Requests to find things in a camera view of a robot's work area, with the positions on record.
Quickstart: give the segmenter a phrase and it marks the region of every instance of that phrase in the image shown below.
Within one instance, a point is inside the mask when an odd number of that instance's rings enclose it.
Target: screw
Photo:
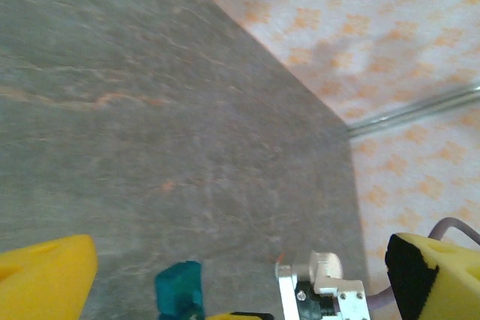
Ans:
[[[305,301],[307,299],[307,295],[304,293],[303,290],[300,290],[297,294],[297,299],[300,301]]]

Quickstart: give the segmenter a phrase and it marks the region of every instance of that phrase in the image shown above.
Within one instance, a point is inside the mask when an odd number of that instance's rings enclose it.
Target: teal plastic piece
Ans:
[[[159,320],[205,320],[202,265],[179,262],[155,277]]]

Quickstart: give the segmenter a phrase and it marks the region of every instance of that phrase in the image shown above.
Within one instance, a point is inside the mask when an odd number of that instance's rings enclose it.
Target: wire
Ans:
[[[466,236],[480,245],[480,234],[462,220],[459,220],[455,217],[446,217],[441,219],[437,224],[435,224],[428,237],[435,240],[440,240],[450,228],[456,228],[460,230]],[[395,301],[395,296],[393,294],[392,287],[389,286],[387,289],[382,290],[378,294],[367,296],[368,310],[378,310],[393,301]]]

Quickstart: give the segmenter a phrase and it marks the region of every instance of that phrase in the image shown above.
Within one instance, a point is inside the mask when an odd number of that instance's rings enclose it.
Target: gray marble floor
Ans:
[[[185,259],[209,314],[281,319],[283,251],[362,278],[345,132],[209,0],[0,0],[0,250],[91,234],[83,319],[154,319]]]

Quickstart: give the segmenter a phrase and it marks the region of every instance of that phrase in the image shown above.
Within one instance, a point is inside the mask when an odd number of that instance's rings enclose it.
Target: patterned wallpaper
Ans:
[[[215,1],[346,122],[480,71],[480,0]]]
[[[480,72],[480,0],[215,0],[346,123],[466,85]],[[373,290],[394,232],[445,216],[480,228],[480,106],[354,141]],[[472,246],[455,230],[448,240]],[[378,319],[400,319],[395,306]]]

